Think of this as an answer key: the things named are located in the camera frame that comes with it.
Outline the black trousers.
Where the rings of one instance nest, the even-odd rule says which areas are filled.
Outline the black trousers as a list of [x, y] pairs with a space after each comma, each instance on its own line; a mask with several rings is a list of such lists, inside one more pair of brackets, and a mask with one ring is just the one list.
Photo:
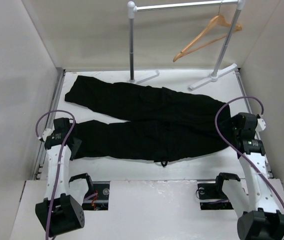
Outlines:
[[77, 123], [78, 159], [112, 157], [166, 164], [227, 148], [223, 138], [230, 129], [215, 123], [227, 121], [230, 108], [207, 95], [78, 76], [64, 99], [118, 119], [117, 123]]

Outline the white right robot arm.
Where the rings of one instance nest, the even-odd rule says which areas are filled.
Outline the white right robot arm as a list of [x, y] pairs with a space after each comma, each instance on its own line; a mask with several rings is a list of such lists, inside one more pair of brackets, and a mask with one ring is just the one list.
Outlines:
[[284, 213], [275, 201], [268, 181], [266, 151], [256, 133], [266, 128], [259, 115], [241, 112], [223, 123], [229, 128], [228, 142], [233, 144], [243, 168], [247, 190], [234, 173], [220, 173], [213, 190], [227, 197], [238, 217], [237, 233], [241, 240], [284, 239]]

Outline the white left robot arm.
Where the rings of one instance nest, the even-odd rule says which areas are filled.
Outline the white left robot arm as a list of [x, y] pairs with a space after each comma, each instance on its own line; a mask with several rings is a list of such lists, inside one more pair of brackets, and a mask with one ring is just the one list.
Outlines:
[[91, 177], [87, 173], [69, 175], [69, 163], [74, 159], [81, 140], [74, 137], [75, 122], [68, 118], [53, 121], [41, 140], [48, 159], [48, 176], [43, 201], [35, 205], [35, 214], [45, 231], [45, 238], [78, 230], [85, 225], [84, 199], [94, 194]]

